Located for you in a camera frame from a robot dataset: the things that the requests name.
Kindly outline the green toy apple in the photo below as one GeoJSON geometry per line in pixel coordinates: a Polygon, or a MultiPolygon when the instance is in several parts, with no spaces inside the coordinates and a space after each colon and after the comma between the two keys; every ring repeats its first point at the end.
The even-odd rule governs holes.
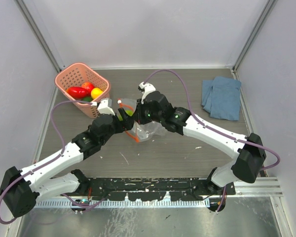
{"type": "Polygon", "coordinates": [[[118,119],[120,121],[122,121],[123,118],[125,117],[124,115],[127,115],[128,117],[131,117],[133,115],[133,113],[134,112],[132,110],[125,109],[125,108],[119,108],[117,117],[118,117],[118,119]]]}

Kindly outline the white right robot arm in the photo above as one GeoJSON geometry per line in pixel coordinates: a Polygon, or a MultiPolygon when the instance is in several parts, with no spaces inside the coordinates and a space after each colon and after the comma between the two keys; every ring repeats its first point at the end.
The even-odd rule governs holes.
{"type": "Polygon", "coordinates": [[[137,123],[160,123],[167,131],[203,141],[232,158],[222,167],[215,167],[206,179],[206,189],[218,194],[229,183],[243,181],[254,183],[265,161],[261,138],[235,134],[211,123],[183,107],[174,107],[165,95],[154,91],[136,101],[134,117],[137,123]]]}

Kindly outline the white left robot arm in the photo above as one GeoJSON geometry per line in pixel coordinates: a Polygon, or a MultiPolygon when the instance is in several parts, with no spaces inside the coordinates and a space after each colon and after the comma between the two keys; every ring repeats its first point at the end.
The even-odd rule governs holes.
{"type": "MultiPolygon", "coordinates": [[[[97,153],[113,135],[132,129],[134,117],[122,108],[118,112],[119,115],[111,112],[100,114],[84,132],[69,143],[63,143],[59,151],[47,158],[22,169],[9,168],[0,186],[0,206],[4,203],[13,218],[18,218],[44,199],[66,193],[85,195],[89,190],[89,180],[81,171],[73,171],[60,178],[54,178],[54,175],[97,153]]],[[[6,222],[0,217],[0,223],[6,222]]]]}

